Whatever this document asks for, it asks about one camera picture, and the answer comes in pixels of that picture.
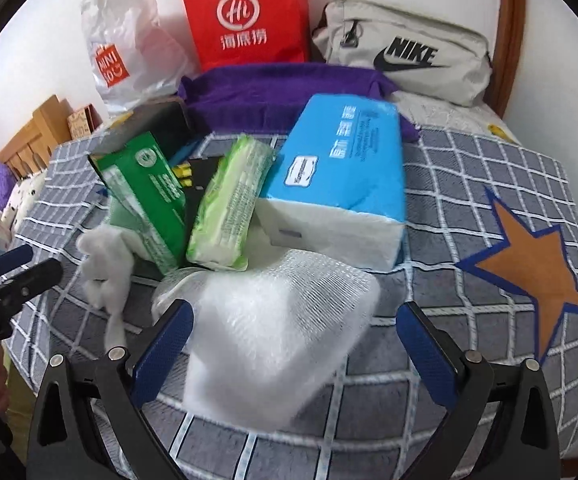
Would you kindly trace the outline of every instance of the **orange star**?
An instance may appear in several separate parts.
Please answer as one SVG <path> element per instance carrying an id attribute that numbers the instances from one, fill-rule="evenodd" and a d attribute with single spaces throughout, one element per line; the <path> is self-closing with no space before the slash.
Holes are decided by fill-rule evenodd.
<path id="1" fill-rule="evenodd" d="M 534 306 L 535 357 L 547 356 L 565 312 L 578 314 L 578 282 L 566 260 L 560 226 L 533 232 L 486 190 L 504 240 L 456 266 L 511 294 L 529 296 Z"/>

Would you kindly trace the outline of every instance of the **wet wipes pack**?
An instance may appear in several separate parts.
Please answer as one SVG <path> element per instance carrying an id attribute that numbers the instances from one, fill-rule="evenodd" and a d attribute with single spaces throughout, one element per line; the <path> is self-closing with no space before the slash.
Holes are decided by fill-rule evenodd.
<path id="1" fill-rule="evenodd" d="M 269 171 L 256 215 L 271 243 L 390 271 L 405 221 L 393 104 L 315 95 Z"/>
<path id="2" fill-rule="evenodd" d="M 209 269 L 246 270 L 243 255 L 256 198 L 274 160 L 274 150 L 241 135 L 221 159 L 203 197 L 187 259 Z"/>

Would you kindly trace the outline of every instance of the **blue tissue box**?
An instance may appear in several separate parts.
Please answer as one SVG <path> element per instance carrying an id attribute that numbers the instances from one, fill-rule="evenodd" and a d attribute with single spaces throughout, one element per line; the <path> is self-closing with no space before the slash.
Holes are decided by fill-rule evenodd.
<path id="1" fill-rule="evenodd" d="M 400 249 L 404 187 L 396 107 L 319 94 L 282 146 L 256 214 L 274 245 L 387 272 Z"/>

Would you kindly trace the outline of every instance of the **beige nike waist bag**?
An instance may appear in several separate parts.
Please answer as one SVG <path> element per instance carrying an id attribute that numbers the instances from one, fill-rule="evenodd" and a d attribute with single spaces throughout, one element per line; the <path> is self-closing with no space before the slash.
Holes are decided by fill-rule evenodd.
<path id="1" fill-rule="evenodd" d="M 481 34 L 376 0 L 331 0 L 313 41 L 327 63 L 375 68 L 408 92 L 462 106 L 489 83 Z"/>

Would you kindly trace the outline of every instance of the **nike logo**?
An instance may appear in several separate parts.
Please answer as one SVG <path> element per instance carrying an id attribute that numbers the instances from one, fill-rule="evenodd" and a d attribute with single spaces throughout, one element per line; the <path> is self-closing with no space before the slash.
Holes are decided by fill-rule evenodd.
<path id="1" fill-rule="evenodd" d="M 380 72 L 401 72 L 418 68 L 446 68 L 445 65 L 432 65 L 431 63 L 391 63 L 384 58 L 384 50 L 381 50 L 373 60 L 373 66 Z"/>
<path id="2" fill-rule="evenodd" d="M 397 36 L 391 45 L 378 53 L 373 60 L 373 66 L 381 72 L 400 72 L 418 68 L 443 68 L 444 65 L 433 65 L 431 63 L 436 52 L 438 52 L 437 48 Z M 384 57 L 385 54 L 411 62 L 392 63 L 387 61 Z"/>

